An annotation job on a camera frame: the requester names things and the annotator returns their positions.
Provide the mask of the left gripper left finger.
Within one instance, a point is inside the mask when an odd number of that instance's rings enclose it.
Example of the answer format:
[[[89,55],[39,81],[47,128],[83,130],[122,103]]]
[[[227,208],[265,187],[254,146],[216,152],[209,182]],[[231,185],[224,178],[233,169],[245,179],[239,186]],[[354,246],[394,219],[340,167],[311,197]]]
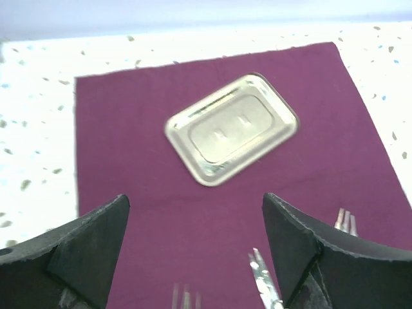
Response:
[[[1,249],[1,308],[105,308],[129,208],[128,197],[120,195]]]

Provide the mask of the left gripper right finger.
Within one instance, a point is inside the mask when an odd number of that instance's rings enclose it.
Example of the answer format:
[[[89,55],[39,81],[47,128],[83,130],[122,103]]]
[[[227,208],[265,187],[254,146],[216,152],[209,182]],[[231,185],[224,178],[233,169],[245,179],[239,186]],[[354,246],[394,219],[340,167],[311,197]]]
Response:
[[[272,193],[263,217],[287,308],[411,308],[411,252],[335,229]]]

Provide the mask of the steel scalpel handle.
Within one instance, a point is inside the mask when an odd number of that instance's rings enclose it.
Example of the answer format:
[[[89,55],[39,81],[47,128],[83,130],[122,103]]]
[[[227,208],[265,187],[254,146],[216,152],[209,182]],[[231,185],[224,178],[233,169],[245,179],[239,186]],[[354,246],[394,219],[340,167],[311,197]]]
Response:
[[[355,216],[343,208],[338,211],[334,227],[352,236],[358,236]]]

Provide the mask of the steel scissors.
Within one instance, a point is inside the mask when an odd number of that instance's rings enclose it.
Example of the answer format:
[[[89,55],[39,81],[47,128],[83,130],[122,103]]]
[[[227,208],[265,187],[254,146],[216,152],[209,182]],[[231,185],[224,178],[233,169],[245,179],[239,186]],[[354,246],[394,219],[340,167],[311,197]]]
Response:
[[[248,257],[254,281],[265,309],[284,309],[283,301],[259,250],[253,248],[253,253],[249,253]]]

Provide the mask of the wide steel tweezers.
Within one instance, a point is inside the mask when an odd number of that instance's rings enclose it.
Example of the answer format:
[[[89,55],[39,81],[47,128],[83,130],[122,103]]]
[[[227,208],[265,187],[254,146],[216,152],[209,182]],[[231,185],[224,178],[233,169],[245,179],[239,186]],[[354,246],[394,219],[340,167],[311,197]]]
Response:
[[[173,286],[172,309],[201,309],[201,294],[191,293],[188,285],[183,285],[180,289],[179,284]]]

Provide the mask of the steel instrument tray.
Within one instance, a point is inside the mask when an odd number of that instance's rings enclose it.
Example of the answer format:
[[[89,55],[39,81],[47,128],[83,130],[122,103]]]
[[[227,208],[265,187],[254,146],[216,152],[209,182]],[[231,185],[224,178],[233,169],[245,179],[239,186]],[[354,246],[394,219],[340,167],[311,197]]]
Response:
[[[167,120],[167,137],[192,177],[215,187],[292,138],[299,118],[258,73],[249,73]]]

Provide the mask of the purple cloth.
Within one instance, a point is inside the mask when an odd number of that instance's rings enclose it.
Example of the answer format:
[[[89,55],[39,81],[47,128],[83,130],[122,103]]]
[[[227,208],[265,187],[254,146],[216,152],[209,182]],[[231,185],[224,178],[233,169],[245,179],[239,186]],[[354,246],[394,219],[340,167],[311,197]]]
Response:
[[[202,186],[164,124],[250,72],[280,92],[299,131],[223,185]],[[411,248],[411,207],[331,42],[83,77],[76,92],[80,213],[119,194],[131,204],[109,308],[168,308],[175,283],[203,308],[261,308],[248,253],[270,261],[266,192],[329,224],[345,208],[361,237]]]

